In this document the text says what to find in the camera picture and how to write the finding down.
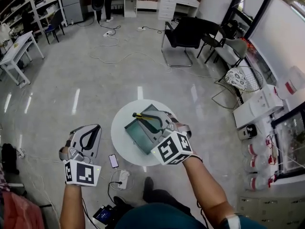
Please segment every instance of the teal shirt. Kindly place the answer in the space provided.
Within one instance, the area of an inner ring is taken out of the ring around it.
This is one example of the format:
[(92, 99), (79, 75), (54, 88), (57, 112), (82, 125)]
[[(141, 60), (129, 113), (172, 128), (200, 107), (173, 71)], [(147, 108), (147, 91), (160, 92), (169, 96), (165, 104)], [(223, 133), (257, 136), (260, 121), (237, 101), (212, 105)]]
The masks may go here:
[[(265, 229), (255, 221), (240, 216), (241, 228)], [(224, 221), (221, 228), (229, 229)], [(152, 203), (128, 211), (117, 223), (115, 229), (206, 229), (193, 217), (162, 203)]]

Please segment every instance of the polished floor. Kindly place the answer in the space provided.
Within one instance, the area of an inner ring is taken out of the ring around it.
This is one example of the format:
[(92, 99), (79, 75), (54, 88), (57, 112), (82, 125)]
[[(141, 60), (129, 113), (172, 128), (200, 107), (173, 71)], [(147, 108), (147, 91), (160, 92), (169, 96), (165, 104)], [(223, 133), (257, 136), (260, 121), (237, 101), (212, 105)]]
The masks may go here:
[[(52, 36), (50, 45), (45, 37), (39, 38), (44, 60), (34, 48), (30, 49), (33, 61), (25, 69), (30, 85), (20, 89), (7, 76), (0, 82), (0, 123), (3, 127), (0, 143), (11, 143), (25, 150), (27, 156), (18, 159), (18, 168), (32, 200), (39, 205), (48, 204), (49, 196), (60, 215), (65, 173), (58, 150), (71, 130), (98, 123), (102, 127), (102, 140), (97, 163), (102, 166), (104, 179), (99, 179), (97, 187), (82, 189), (89, 215), (92, 216), (101, 205), (112, 205), (107, 187), (115, 170), (111, 168), (108, 156), (116, 154), (119, 168), (132, 172), (134, 186), (127, 191), (110, 189), (112, 196), (121, 196), (135, 206), (144, 204), (143, 182), (145, 177), (151, 176), (156, 188), (169, 191), (203, 221), (183, 165), (139, 167), (125, 161), (112, 145), (110, 129), (115, 114), (127, 103), (144, 98), (165, 104), (180, 122), (190, 125), (193, 149), (223, 186), (229, 202), (236, 206), (237, 194), (242, 189), (241, 141), (232, 111), (211, 100), (221, 90), (214, 84), (214, 78), (224, 74), (220, 61), (204, 64), (210, 52), (206, 47), (199, 59), (196, 59), (199, 49), (190, 50), (191, 68), (182, 71), (165, 67), (161, 53), (163, 35), (149, 29), (136, 30), (139, 26), (164, 29), (164, 22), (158, 21), (153, 12), (139, 12), (134, 19), (115, 16), (114, 21), (105, 25), (122, 26), (114, 35), (119, 40), (117, 46), (94, 48), (117, 43), (115, 39), (104, 38), (102, 35), (108, 29), (96, 22), (88, 27), (69, 26), (64, 28), (65, 36), (58, 32), (59, 43)], [(94, 56), (106, 62), (117, 62), (130, 53), (143, 52), (161, 64), (139, 53), (118, 63), (105, 64), (91, 58), (91, 50)], [(226, 92), (219, 95), (218, 100), (226, 104), (234, 102)], [(51, 208), (43, 211), (48, 227), (57, 228), (54, 211)], [(87, 220), (86, 223), (87, 228), (92, 228)]]

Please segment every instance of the red cloth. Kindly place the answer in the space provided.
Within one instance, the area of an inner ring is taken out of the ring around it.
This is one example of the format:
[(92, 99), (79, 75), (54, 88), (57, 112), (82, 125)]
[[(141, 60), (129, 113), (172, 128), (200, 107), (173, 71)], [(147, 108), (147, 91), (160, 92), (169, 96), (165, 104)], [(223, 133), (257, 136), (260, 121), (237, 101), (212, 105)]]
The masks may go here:
[(40, 208), (11, 192), (3, 192), (4, 229), (44, 229)]

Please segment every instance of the standing person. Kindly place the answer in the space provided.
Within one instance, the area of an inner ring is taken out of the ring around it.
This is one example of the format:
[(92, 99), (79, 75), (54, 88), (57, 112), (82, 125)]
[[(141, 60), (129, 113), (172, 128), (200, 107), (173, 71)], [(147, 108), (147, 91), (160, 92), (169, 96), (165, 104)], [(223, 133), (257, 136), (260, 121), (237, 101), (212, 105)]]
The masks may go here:
[[(113, 20), (113, 17), (111, 17), (111, 1), (112, 0), (105, 0), (105, 3), (104, 3), (107, 23), (109, 23), (110, 21)], [(98, 24), (101, 24), (101, 16), (102, 16), (102, 11), (101, 10), (96, 11), (96, 19), (97, 19)]]
[[(198, 205), (213, 228), (266, 229), (257, 222), (236, 214), (222, 187), (215, 181), (200, 159), (189, 157), (183, 161)], [(206, 229), (196, 220), (190, 209), (164, 190), (154, 189), (148, 177), (144, 183), (146, 205), (133, 208), (121, 198), (113, 201), (119, 214), (107, 229)], [(81, 187), (66, 185), (61, 209), (61, 229), (85, 229)]]

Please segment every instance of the shoe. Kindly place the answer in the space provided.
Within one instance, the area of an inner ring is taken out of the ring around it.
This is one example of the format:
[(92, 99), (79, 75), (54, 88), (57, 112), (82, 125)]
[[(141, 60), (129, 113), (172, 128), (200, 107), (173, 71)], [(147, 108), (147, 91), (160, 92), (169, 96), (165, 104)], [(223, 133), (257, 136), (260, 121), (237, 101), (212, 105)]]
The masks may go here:
[(113, 20), (113, 17), (111, 17), (110, 20), (106, 20), (106, 23), (109, 23), (112, 20)]
[(153, 179), (147, 177), (144, 181), (144, 193), (153, 191)]
[(118, 196), (114, 196), (113, 201), (114, 201), (115, 205), (117, 205), (117, 206), (127, 205), (126, 201), (123, 198), (118, 197)]

